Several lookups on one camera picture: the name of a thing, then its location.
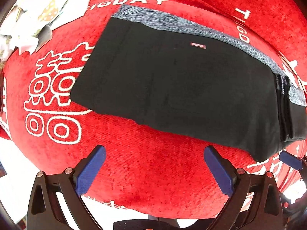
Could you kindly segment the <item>black pants with patterned trim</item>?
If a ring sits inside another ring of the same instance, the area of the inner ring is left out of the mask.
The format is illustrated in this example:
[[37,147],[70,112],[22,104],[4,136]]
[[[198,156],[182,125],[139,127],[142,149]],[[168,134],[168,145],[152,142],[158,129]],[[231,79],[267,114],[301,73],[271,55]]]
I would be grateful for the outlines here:
[[99,114],[237,147],[264,161],[306,138],[306,99],[277,63],[217,30],[122,5],[70,99]]

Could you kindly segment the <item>red sofa seat cover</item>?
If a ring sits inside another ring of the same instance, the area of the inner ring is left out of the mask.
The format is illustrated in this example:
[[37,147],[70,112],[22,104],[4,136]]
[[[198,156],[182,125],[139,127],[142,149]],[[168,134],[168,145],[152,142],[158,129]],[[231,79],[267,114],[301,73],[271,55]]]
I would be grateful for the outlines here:
[[89,0],[84,16],[52,31],[34,53],[14,49],[1,62],[1,137],[47,174],[72,167],[98,144],[106,161],[88,191],[98,202],[165,218],[210,218],[226,202],[203,160],[208,145],[251,174],[272,172],[284,191],[299,174],[283,164],[283,150],[302,157],[306,138],[264,161],[237,147],[159,131],[119,116],[99,114],[70,92],[111,16],[122,5],[172,14],[217,30],[272,58],[306,99],[306,63],[290,60],[238,18],[201,0]]

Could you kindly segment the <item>white floral cloth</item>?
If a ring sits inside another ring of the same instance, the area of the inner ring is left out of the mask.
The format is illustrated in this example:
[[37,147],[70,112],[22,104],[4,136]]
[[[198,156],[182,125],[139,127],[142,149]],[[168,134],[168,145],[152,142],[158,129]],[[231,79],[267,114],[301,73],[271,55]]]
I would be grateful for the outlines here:
[[19,53],[38,51],[52,31],[84,16],[89,0],[17,0],[1,25],[1,62],[15,48]]

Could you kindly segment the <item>red sofa back cushion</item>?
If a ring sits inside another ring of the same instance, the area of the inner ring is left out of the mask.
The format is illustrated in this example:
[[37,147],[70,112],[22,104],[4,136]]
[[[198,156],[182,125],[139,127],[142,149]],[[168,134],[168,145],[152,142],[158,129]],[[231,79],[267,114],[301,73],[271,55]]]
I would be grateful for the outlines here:
[[288,59],[306,63],[306,17],[295,0],[201,0],[238,18]]

